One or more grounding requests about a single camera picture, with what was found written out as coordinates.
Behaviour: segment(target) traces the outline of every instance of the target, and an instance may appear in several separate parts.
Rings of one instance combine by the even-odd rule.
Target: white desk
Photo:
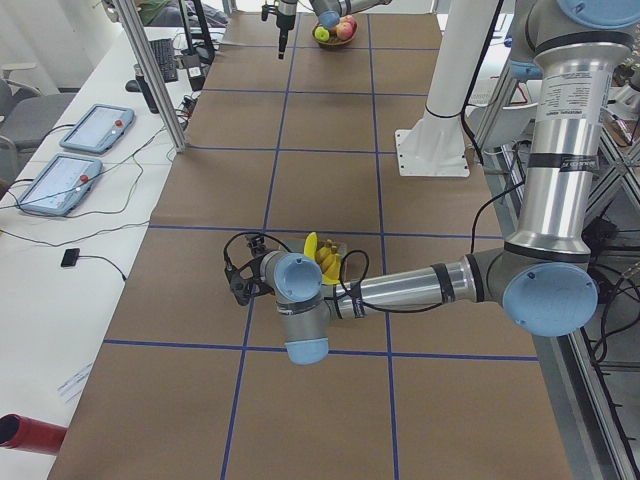
[[[150,39],[174,38],[178,29],[147,29]],[[136,120],[128,133],[105,155],[105,168],[121,162],[163,126],[159,115],[149,112],[140,93],[129,93],[136,63],[124,32],[89,77],[58,124],[75,123],[94,103],[132,108]],[[168,83],[175,106],[191,89],[184,71],[180,80]],[[64,130],[51,134],[19,178],[33,178],[55,153]],[[144,173],[128,208],[116,215],[92,214],[78,219],[43,219],[0,210],[0,228],[25,237],[60,243],[101,229],[116,228],[149,219],[171,168],[167,154],[172,148],[162,132],[136,155]],[[120,209],[139,168],[131,161],[105,174],[73,214]],[[14,187],[18,194],[24,187]],[[12,204],[6,195],[0,206]],[[71,246],[81,255],[100,255],[112,260],[128,274],[146,227],[135,227],[99,235]],[[57,388],[82,367],[93,362],[116,308],[124,282],[118,272],[102,260],[80,259],[76,267],[60,268],[65,246],[39,246],[0,234],[0,416],[7,413],[37,418],[67,426],[79,396],[65,403]],[[0,478],[42,480],[54,457],[0,449]]]

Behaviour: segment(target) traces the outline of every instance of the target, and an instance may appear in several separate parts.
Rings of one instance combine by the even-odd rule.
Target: bowl
[[[313,27],[313,30],[311,30],[311,37],[316,41],[318,45],[320,45],[322,48],[326,48],[327,50],[342,48],[345,45],[348,45],[354,38],[356,38],[356,33],[358,32],[358,24],[356,23],[353,27],[353,35],[351,35],[351,38],[347,40],[340,40],[334,33],[332,33],[329,37],[329,40],[327,40],[326,42],[322,42],[318,40],[315,35],[316,28],[318,28],[319,26],[320,24],[318,23],[315,27]]]

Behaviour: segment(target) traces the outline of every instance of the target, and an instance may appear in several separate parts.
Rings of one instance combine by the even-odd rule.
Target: keyboard
[[[160,40],[150,40],[151,51],[156,57],[160,73],[165,83],[178,81],[178,69],[176,67],[175,55],[173,53],[173,41],[170,38]]]

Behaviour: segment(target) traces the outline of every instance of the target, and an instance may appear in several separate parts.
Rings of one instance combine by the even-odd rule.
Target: tablet
[[[96,104],[60,140],[60,146],[81,152],[104,153],[124,135],[134,117],[130,108]]]
[[[58,153],[18,199],[18,208],[42,215],[66,215],[82,200],[102,171],[97,158]]]

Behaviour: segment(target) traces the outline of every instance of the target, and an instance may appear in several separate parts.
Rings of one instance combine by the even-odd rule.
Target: red cylinder
[[[57,455],[67,433],[65,427],[16,414],[0,418],[0,447]]]

